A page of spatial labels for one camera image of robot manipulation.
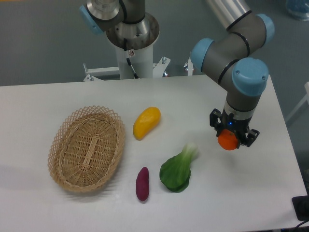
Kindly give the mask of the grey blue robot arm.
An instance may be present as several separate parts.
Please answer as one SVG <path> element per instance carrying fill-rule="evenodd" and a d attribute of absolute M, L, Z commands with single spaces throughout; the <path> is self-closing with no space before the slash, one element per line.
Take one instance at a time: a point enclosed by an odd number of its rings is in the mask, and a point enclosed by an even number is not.
<path fill-rule="evenodd" d="M 200 40 L 190 60 L 226 90 L 222 111 L 210 114 L 219 145 L 225 150 L 251 146 L 259 132 L 249 123 L 266 88 L 266 64 L 251 57 L 274 36 L 272 20 L 253 14 L 243 0 L 210 0 L 228 35 L 221 41 Z M 80 7 L 82 18 L 95 34 L 106 33 L 117 52 L 122 79 L 153 78 L 153 45 L 159 35 L 157 20 L 145 10 L 143 0 L 89 0 Z"/>

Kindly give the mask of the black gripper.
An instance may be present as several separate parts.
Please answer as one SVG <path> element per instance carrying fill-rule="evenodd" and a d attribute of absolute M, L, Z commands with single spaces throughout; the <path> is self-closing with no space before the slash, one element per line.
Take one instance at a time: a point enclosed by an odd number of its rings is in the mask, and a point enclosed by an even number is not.
<path fill-rule="evenodd" d="M 260 132 L 249 129 L 253 111 L 238 111 L 231 106 L 224 106 L 223 113 L 213 109 L 210 113 L 210 126 L 216 131 L 218 137 L 222 133 L 233 133 L 238 140 L 237 149 L 242 146 L 250 147 Z"/>

